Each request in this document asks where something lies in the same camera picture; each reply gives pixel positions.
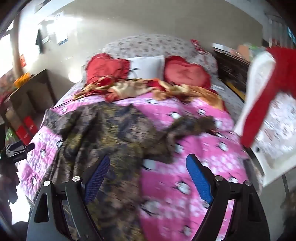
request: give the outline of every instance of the heart-shaped pillow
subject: heart-shaped pillow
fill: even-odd
[[[127,78],[129,68],[130,63],[126,59],[114,59],[106,53],[97,54],[91,58],[85,68],[86,84],[90,84],[106,75],[116,78]]]
[[[165,63],[165,80],[177,85],[186,84],[210,88],[210,75],[201,65],[190,64],[185,59],[170,57]]]

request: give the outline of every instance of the screw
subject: screw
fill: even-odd
[[[80,177],[79,176],[74,176],[72,178],[72,181],[74,181],[74,182],[78,182],[79,180],[80,180]]]
[[[244,183],[245,183],[247,186],[252,186],[252,183],[251,183],[249,180],[246,180]]]
[[[215,179],[216,179],[216,181],[218,181],[218,182],[221,182],[221,181],[223,181],[223,177],[222,176],[215,176]]]
[[[43,185],[46,186],[46,187],[49,186],[49,185],[50,185],[50,181],[49,181],[49,180],[45,181],[45,182],[43,183]]]

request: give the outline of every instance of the dresser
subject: dresser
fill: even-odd
[[[218,64],[219,79],[244,100],[250,63],[220,49],[214,49],[214,56]]]

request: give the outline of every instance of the bed sheet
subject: bed sheet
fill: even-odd
[[[78,106],[104,101],[101,96],[88,96],[70,101],[72,95],[83,84],[74,85],[56,104],[55,111],[65,114]],[[243,182],[247,179],[242,160],[248,158],[239,144],[236,134],[231,132],[234,122],[228,113],[217,110],[207,103],[195,99],[184,104],[175,98],[156,101],[152,94],[144,94],[116,102],[118,105],[133,104],[151,119],[158,129],[171,125],[175,118],[191,113],[196,117],[211,115],[215,118],[219,133],[215,136],[204,133],[188,136],[178,141],[173,164],[157,160],[143,161],[141,192],[144,202],[139,206],[141,225],[147,240],[191,240],[203,220],[207,204],[201,200],[187,172],[185,159],[194,153],[204,166],[215,175],[229,181]],[[33,137],[35,149],[26,161],[20,162],[20,186],[32,201],[47,168],[52,164],[61,137],[46,127],[41,127]],[[218,236],[223,239],[231,217],[233,201],[229,201],[225,218]]]

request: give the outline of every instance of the camouflage blanket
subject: camouflage blanket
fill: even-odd
[[[99,157],[109,155],[110,169],[96,199],[87,205],[107,241],[145,240],[138,219],[138,205],[142,201],[139,193],[142,160],[172,163],[176,140],[215,128],[212,117],[185,116],[158,131],[132,105],[106,102],[83,105],[62,116],[47,110],[43,125],[61,135],[63,140],[43,182],[67,182],[73,176],[81,176]],[[66,212],[72,237],[76,238],[70,217]]]

